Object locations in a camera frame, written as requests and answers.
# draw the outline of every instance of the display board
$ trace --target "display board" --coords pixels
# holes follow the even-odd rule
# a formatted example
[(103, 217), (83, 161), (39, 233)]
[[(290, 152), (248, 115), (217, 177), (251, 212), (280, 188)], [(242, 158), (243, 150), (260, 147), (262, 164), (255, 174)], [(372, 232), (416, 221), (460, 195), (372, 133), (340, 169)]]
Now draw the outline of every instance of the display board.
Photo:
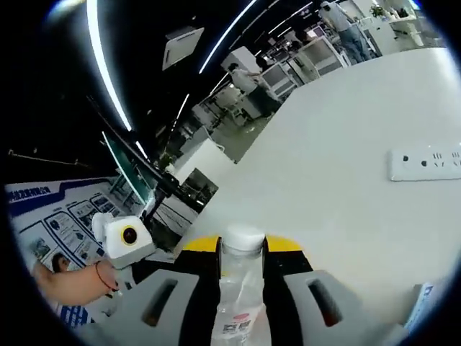
[[(53, 272), (57, 268), (77, 270), (100, 260), (104, 250), (91, 229), (93, 215), (131, 213), (122, 209), (115, 195), (109, 194), (113, 181), (99, 178), (7, 185), (9, 212), (21, 246), (32, 251)], [(100, 320), (104, 311), (112, 308), (113, 300), (102, 297), (86, 307), (50, 304), (66, 325), (76, 327)]]

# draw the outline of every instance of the bottle label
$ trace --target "bottle label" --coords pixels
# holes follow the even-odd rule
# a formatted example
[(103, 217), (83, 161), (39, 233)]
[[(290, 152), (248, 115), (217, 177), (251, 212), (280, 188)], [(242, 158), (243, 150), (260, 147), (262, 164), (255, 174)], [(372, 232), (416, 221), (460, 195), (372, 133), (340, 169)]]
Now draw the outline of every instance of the bottle label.
[(234, 311), (238, 312), (237, 314), (218, 313), (213, 327), (213, 338), (230, 339), (247, 335), (261, 311), (261, 307), (262, 305), (246, 309), (239, 307), (239, 309), (234, 309)]

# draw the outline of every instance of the white table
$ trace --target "white table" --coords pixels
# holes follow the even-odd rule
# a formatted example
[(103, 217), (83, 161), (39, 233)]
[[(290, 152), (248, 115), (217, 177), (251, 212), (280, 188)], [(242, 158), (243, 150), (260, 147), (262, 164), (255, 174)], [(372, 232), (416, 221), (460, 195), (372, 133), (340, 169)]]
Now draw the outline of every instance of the white table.
[(390, 20), (388, 23), (393, 30), (404, 31), (408, 33), (408, 36), (412, 39), (416, 47), (422, 47), (423, 40), (419, 36), (420, 32), (416, 29), (418, 18), (416, 16), (407, 16), (404, 18), (398, 18)]
[(403, 321), (413, 285), (449, 275), (461, 180), (391, 182), (391, 148), (461, 142), (461, 83), (444, 48), (339, 69), (294, 91), (182, 243), (248, 223), (302, 244), (365, 308)]
[(211, 139), (206, 138), (203, 142), (186, 151), (174, 163), (172, 174), (182, 185), (194, 170), (198, 169), (216, 186), (220, 186), (225, 176), (235, 169), (235, 164), (224, 154)]

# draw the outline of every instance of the ceiling light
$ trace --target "ceiling light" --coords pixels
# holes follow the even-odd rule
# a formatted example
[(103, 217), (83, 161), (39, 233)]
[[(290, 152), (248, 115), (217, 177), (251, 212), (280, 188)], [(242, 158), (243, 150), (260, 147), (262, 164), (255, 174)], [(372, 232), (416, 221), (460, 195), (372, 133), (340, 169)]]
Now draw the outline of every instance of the ceiling light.
[(178, 119), (179, 116), (181, 115), (182, 109), (184, 108), (184, 105), (186, 104), (187, 99), (189, 98), (189, 96), (190, 96), (190, 94), (187, 94), (186, 97), (184, 98), (184, 101), (182, 102), (181, 108), (179, 108), (179, 112), (178, 112), (178, 115), (176, 116), (176, 119)]
[(73, 11), (77, 5), (83, 3), (84, 0), (60, 0), (55, 3), (50, 10), (49, 18), (52, 20), (59, 19), (61, 16)]
[(232, 47), (237, 43), (238, 40), (240, 40), (240, 38), (243, 36), (243, 34), (244, 34), (244, 33), (245, 33), (245, 32), (256, 22), (256, 20), (258, 20), (259, 18), (261, 18), (261, 17), (264, 15), (264, 13), (266, 13), (267, 11), (269, 11), (269, 9), (270, 9), (271, 7), (273, 7), (273, 6), (274, 6), (277, 2), (279, 2), (279, 1), (280, 1), (280, 0), (275, 0), (273, 3), (271, 3), (271, 4), (269, 5), (269, 7), (267, 7), (267, 9), (265, 9), (263, 12), (261, 12), (261, 14), (260, 14), (258, 17), (256, 17), (256, 18), (253, 20), (253, 22), (251, 22), (250, 24), (248, 24), (248, 26), (247, 26), (245, 29), (243, 29), (241, 35), (238, 36), (238, 37), (236, 38), (235, 41), (233, 41), (233, 43), (232, 43), (232, 45), (230, 45), (229, 49), (232, 49)]
[(223, 33), (223, 35), (221, 36), (221, 38), (218, 40), (218, 42), (216, 43), (215, 47), (213, 47), (213, 49), (211, 50), (210, 54), (208, 55), (207, 59), (205, 60), (205, 62), (203, 63), (202, 67), (200, 68), (200, 71), (199, 71), (199, 74), (201, 74), (203, 72), (203, 70), (205, 70), (205, 67), (207, 67), (208, 63), (210, 62), (210, 59), (211, 57), (215, 54), (216, 50), (218, 49), (218, 47), (220, 46), (220, 44), (224, 41), (225, 37), (228, 35), (228, 33), (232, 30), (232, 28), (234, 27), (235, 24), (237, 24), (237, 22), (240, 20), (240, 18), (242, 18), (242, 16), (257, 2), (258, 0), (251, 0), (251, 2), (246, 5), (246, 7), (243, 9), (242, 12), (240, 12), (240, 14), (233, 20), (233, 22), (229, 25), (229, 27), (227, 28), (227, 30)]
[(282, 25), (283, 23), (285, 23), (287, 20), (285, 19), (283, 22), (280, 22), (276, 27), (274, 27), (271, 31), (268, 32), (268, 34), (272, 34), (272, 32), (274, 30), (276, 30), (280, 25)]
[(99, 72), (101, 74), (106, 90), (109, 93), (110, 99), (115, 106), (115, 109), (122, 119), (123, 124), (128, 131), (132, 130), (130, 122), (123, 111), (122, 105), (115, 93), (114, 86), (110, 80), (109, 71), (107, 70), (106, 61), (104, 59), (104, 54), (102, 52), (101, 38), (99, 36), (99, 25), (98, 25), (98, 1), (97, 0), (88, 0), (86, 2), (86, 16), (88, 18), (88, 28), (89, 28), (89, 37), (91, 40), (91, 46), (93, 47), (94, 57), (98, 65)]
[(220, 80), (220, 81), (216, 84), (216, 86), (211, 90), (211, 93), (210, 93), (208, 96), (211, 96), (212, 93), (215, 92), (215, 90), (218, 88), (218, 86), (219, 86), (221, 83), (223, 83), (224, 78), (227, 77), (228, 74), (229, 74), (229, 73), (226, 73), (226, 74), (224, 75), (224, 77), (221, 78), (221, 80)]
[(284, 30), (283, 32), (281, 32), (277, 37), (282, 36), (282, 35), (285, 34), (288, 30), (291, 30), (291, 27), (289, 27), (288, 29), (286, 29), (286, 30)]
[(144, 159), (147, 160), (148, 157), (147, 157), (146, 152), (144, 151), (144, 148), (141, 146), (141, 144), (140, 144), (138, 141), (136, 141), (135, 144), (136, 144), (136, 146), (138, 147), (139, 151), (140, 151), (140, 152), (142, 153), (142, 155), (144, 156)]
[(295, 13), (293, 13), (291, 16), (289, 16), (288, 19), (291, 18), (291, 17), (294, 17), (296, 14), (300, 13), (302, 10), (304, 10), (306, 7), (308, 7), (310, 5), (312, 5), (312, 2), (310, 2), (309, 4), (301, 7), (299, 10), (297, 10)]
[(265, 33), (266, 33), (266, 32), (265, 32), (265, 31), (263, 31), (263, 32), (260, 34), (260, 36), (258, 36), (258, 38), (257, 38), (257, 39), (255, 39), (255, 41), (253, 41), (253, 42), (255, 43), (255, 42), (256, 42), (257, 40), (259, 40), (259, 39), (261, 38), (261, 36), (262, 36), (262, 35), (264, 35)]
[(282, 22), (280, 22), (274, 29), (272, 29), (271, 31), (269, 31), (269, 34), (271, 34), (274, 30), (276, 30), (280, 25), (282, 25), (283, 23), (285, 23), (289, 18), (291, 17), (294, 17), (296, 14), (300, 13), (302, 10), (304, 10), (306, 7), (312, 5), (312, 2), (310, 2), (309, 4), (307, 5), (304, 5), (303, 7), (301, 7), (299, 10), (297, 10), (296, 12), (294, 12), (291, 16), (289, 16), (287, 19), (283, 20)]

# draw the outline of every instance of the bracelet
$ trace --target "bracelet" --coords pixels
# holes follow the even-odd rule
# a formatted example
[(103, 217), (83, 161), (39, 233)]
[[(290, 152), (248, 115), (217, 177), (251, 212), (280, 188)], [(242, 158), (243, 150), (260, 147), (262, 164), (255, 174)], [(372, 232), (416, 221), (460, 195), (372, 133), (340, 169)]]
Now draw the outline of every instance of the bracelet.
[(116, 288), (112, 288), (110, 287), (102, 278), (101, 278), (101, 275), (99, 274), (99, 271), (98, 271), (98, 264), (100, 263), (101, 261), (98, 261), (96, 262), (96, 264), (94, 265), (94, 267), (96, 268), (96, 274), (98, 275), (98, 278), (101, 280), (102, 283), (104, 283), (104, 285), (109, 288), (110, 290), (118, 290)]

